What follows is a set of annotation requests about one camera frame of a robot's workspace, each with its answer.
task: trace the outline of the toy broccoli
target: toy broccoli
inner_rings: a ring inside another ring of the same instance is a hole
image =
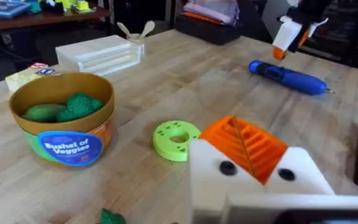
[[[66,107],[65,110],[57,114],[57,122],[73,121],[93,114],[103,107],[103,102],[85,93],[75,93],[67,99]]]
[[[126,224],[125,218],[118,213],[110,212],[109,210],[102,208],[100,214],[100,224]]]

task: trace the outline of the white 3d printed part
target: white 3d printed part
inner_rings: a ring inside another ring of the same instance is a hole
[[[63,71],[96,75],[106,75],[140,62],[140,47],[117,35],[57,47],[56,54]]]

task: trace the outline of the pink object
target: pink object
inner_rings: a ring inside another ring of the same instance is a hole
[[[190,0],[183,9],[230,25],[234,25],[239,16],[236,0]]]

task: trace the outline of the black cable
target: black cable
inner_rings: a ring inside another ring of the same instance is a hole
[[[20,60],[22,60],[22,61],[34,63],[34,62],[31,61],[30,59],[21,57],[20,55],[16,55],[16,54],[14,54],[14,53],[12,53],[12,52],[10,52],[10,51],[4,49],[3,47],[0,47],[0,51],[4,52],[4,53],[6,53],[6,54],[9,54],[9,55],[12,56],[12,57],[18,58],[18,59],[20,59]]]

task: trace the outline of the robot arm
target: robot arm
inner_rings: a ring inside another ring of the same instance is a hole
[[[328,18],[323,19],[323,12],[331,1],[303,0],[297,7],[290,7],[287,14],[279,18],[283,24],[273,42],[275,59],[282,60],[287,50],[296,52],[318,26],[328,21]]]

